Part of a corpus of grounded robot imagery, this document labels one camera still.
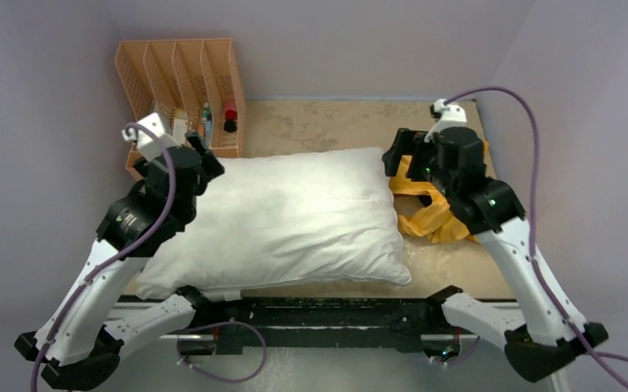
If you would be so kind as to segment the orange Mickey Mouse pillowcase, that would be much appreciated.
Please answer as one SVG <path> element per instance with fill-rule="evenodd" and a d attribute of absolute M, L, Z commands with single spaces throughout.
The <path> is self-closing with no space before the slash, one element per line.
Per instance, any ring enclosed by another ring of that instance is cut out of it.
<path fill-rule="evenodd" d="M 474 235 L 452 214 L 447 199 L 431 183 L 410 181 L 405 176 L 411 160 L 402 156 L 398 174 L 389 182 L 399 232 L 430 243 L 475 243 Z"/>

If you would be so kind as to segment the white pillow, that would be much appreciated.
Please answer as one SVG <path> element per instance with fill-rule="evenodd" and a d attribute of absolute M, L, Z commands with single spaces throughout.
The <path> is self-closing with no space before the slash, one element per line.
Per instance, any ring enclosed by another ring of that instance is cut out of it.
<path fill-rule="evenodd" d="M 197 214 L 136 278 L 136 295 L 211 296 L 351 280 L 404 286 L 394 197 L 377 147 L 226 158 Z"/>

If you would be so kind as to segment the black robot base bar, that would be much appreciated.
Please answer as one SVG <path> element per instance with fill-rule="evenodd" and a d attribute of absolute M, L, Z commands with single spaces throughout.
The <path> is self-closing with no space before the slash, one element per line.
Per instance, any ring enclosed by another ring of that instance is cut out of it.
<path fill-rule="evenodd" d="M 199 303 L 183 332 L 207 334 L 218 354 L 247 347 L 392 349 L 420 353 L 433 334 L 455 328 L 441 306 L 461 289 L 448 286 L 420 298 L 248 297 Z"/>

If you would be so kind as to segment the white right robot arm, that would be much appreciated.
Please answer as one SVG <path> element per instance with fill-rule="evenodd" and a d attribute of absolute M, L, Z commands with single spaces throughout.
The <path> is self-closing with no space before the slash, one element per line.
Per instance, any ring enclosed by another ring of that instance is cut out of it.
<path fill-rule="evenodd" d="M 519 308 L 499 310 L 449 286 L 426 300 L 425 320 L 436 332 L 458 327 L 502 349 L 524 380 L 537 382 L 565 368 L 608 339 L 601 323 L 589 322 L 565 296 L 543 255 L 529 238 L 531 224 L 516 193 L 488 176 L 484 144 L 468 127 L 429 133 L 397 130 L 382 155 L 385 174 L 398 174 L 403 157 L 411 181 L 431 183 L 451 213 L 483 245 Z"/>

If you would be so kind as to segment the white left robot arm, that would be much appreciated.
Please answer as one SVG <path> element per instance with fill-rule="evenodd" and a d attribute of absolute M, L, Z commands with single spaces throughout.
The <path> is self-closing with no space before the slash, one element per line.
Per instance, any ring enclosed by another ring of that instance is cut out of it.
<path fill-rule="evenodd" d="M 138 314 L 108 320 L 129 281 L 184 231 L 196 217 L 198 196 L 225 171 L 198 133 L 190 132 L 187 141 L 136 160 L 141 179 L 110 205 L 66 298 L 43 327 L 16 339 L 18 352 L 34 364 L 32 388 L 44 380 L 55 390 L 93 390 L 126 356 L 161 335 L 183 328 L 199 334 L 210 326 L 208 299 L 191 286 Z"/>

